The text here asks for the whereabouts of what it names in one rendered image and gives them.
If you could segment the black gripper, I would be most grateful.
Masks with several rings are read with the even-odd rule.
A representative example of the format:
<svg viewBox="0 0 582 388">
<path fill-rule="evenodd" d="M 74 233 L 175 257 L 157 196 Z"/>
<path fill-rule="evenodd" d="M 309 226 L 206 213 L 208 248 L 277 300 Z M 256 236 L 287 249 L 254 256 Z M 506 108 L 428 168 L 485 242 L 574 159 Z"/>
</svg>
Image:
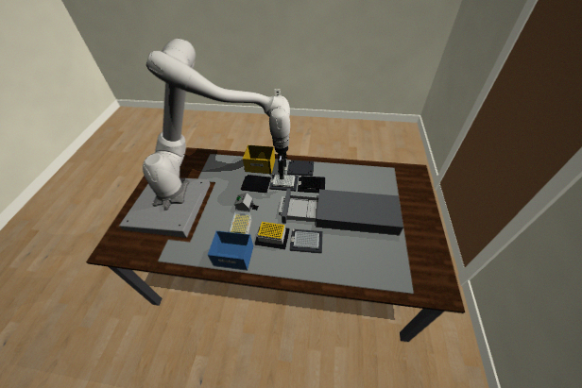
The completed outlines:
<svg viewBox="0 0 582 388">
<path fill-rule="evenodd" d="M 284 179 L 284 171 L 283 171 L 283 167 L 287 167 L 287 163 L 286 163 L 286 152 L 288 151 L 288 146 L 286 148 L 280 149 L 280 148 L 276 148 L 275 147 L 275 151 L 278 153 L 278 166 L 279 166 L 279 174 L 280 174 L 280 179 Z"/>
</svg>

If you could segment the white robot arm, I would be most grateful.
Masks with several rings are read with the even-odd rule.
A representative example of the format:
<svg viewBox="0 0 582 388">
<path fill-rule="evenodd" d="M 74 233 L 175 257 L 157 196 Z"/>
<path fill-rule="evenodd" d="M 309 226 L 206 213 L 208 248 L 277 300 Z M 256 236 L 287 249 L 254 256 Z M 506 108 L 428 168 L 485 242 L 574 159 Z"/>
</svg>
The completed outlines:
<svg viewBox="0 0 582 388">
<path fill-rule="evenodd" d="M 180 165 L 186 143 L 181 134 L 186 92 L 227 103 L 253 103 L 261 106 L 269 117 L 273 145 L 289 145 L 290 107 L 281 95 L 222 89 L 194 70 L 196 53 L 188 41 L 174 39 L 161 51 L 149 53 L 146 67 L 165 82 L 163 132 L 159 134 L 155 153 L 143 163 L 145 179 L 156 194 L 152 205 L 182 204 L 189 180 L 180 181 Z M 188 84 L 187 84 L 188 83 Z"/>
</svg>

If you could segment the grey bench mat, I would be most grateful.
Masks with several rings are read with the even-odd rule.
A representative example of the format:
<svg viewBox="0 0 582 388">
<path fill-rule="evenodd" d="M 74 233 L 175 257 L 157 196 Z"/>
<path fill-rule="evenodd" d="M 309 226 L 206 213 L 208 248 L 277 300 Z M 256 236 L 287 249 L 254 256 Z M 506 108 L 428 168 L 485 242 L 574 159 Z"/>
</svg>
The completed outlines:
<svg viewBox="0 0 582 388">
<path fill-rule="evenodd" d="M 275 159 L 272 174 L 246 172 L 243 157 L 210 154 L 199 179 L 215 182 L 191 242 L 168 240 L 160 262 L 212 268 L 278 278 L 292 278 L 353 287 L 413 294 L 404 229 L 401 235 L 317 228 L 317 222 L 286 219 L 279 213 L 284 190 L 267 193 L 241 190 L 246 175 L 279 174 Z M 399 195 L 395 169 L 314 161 L 312 176 L 325 177 L 325 190 Z M 239 211 L 233 205 L 248 193 L 258 210 Z M 230 232 L 235 212 L 251 216 L 249 233 L 253 250 L 248 270 L 213 266 L 208 252 L 216 231 Z M 256 245 L 262 222 L 289 228 L 285 249 Z M 322 253 L 291 251 L 292 229 L 323 231 Z"/>
</svg>

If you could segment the yellow open-top bin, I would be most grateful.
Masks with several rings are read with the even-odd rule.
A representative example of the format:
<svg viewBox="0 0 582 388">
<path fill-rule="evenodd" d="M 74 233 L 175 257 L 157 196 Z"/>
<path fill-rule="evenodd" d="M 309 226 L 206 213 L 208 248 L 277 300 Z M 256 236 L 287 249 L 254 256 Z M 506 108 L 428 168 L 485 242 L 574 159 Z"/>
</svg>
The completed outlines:
<svg viewBox="0 0 582 388">
<path fill-rule="evenodd" d="M 243 157 L 246 172 L 272 174 L 274 146 L 248 145 Z"/>
</svg>

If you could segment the blue open-top bin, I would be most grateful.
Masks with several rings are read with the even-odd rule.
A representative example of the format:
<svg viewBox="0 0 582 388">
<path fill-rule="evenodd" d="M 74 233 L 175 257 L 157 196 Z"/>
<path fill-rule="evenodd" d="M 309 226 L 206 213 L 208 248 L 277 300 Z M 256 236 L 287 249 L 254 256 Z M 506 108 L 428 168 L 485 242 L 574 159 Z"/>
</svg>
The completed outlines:
<svg viewBox="0 0 582 388">
<path fill-rule="evenodd" d="M 252 250 L 250 234 L 216 231 L 208 257 L 213 266 L 248 270 Z"/>
</svg>

